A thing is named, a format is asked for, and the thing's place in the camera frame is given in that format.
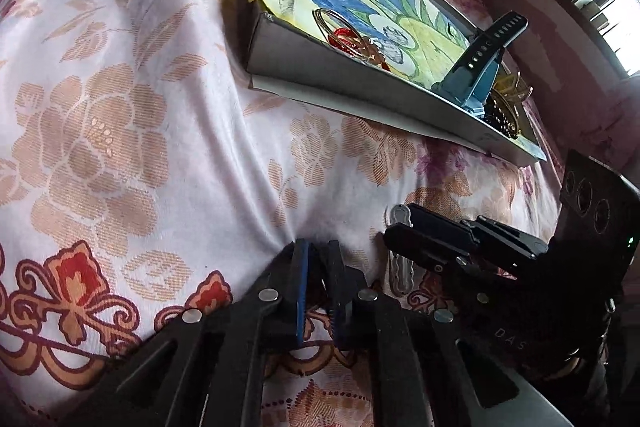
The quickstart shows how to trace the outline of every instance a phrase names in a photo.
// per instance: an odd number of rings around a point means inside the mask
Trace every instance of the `floral bedsheet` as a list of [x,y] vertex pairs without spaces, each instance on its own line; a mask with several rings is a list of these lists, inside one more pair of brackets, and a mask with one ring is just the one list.
[[[516,169],[251,90],[245,7],[0,0],[0,369],[44,423],[183,309],[241,298],[296,237],[339,239],[388,291],[393,204],[553,232],[561,166],[533,105],[550,161]],[[452,306],[420,270],[401,302]],[[366,360],[335,349],[318,306],[305,347],[271,363],[265,427],[372,424]]]

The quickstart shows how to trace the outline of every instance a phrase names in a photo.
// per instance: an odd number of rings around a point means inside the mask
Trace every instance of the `wall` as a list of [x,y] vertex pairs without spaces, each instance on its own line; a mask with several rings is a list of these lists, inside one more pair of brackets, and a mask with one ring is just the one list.
[[484,0],[494,17],[514,9],[529,28],[510,46],[534,87],[543,121],[561,150],[595,156],[640,185],[640,81],[621,81],[554,0]]

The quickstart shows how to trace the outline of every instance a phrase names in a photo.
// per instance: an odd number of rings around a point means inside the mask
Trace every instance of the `metal screw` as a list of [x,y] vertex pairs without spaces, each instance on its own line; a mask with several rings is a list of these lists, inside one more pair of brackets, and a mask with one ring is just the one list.
[[373,302],[378,298],[378,292],[370,288],[363,288],[358,292],[358,299],[365,302]]
[[447,324],[453,322],[453,313],[449,310],[437,309],[433,312],[433,318],[436,319],[436,322]]
[[273,288],[265,288],[264,290],[260,290],[260,293],[258,293],[258,299],[262,302],[273,302],[277,300],[279,296],[280,295],[277,290],[274,290]]
[[182,321],[187,324],[195,324],[202,318],[202,312],[196,308],[191,308],[182,314]]

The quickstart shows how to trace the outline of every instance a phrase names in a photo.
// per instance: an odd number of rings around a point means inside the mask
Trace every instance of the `metal key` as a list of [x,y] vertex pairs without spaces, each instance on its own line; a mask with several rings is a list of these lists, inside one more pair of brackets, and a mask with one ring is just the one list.
[[[392,225],[402,223],[412,227],[411,210],[405,204],[396,204],[389,213]],[[389,283],[396,295],[407,295],[414,288],[414,262],[395,252],[389,252],[391,270]]]

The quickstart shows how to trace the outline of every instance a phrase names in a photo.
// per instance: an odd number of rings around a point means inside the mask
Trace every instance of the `camera lens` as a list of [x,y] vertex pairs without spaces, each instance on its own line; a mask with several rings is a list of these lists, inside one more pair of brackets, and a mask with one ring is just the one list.
[[574,172],[571,171],[566,175],[566,180],[564,181],[564,188],[566,191],[571,194],[575,188],[575,176]]
[[600,200],[596,205],[596,212],[593,216],[593,226],[596,232],[602,233],[609,224],[609,201]]
[[593,198],[591,184],[586,179],[582,180],[578,186],[578,210],[580,210],[582,215],[586,214],[589,210],[591,198]]

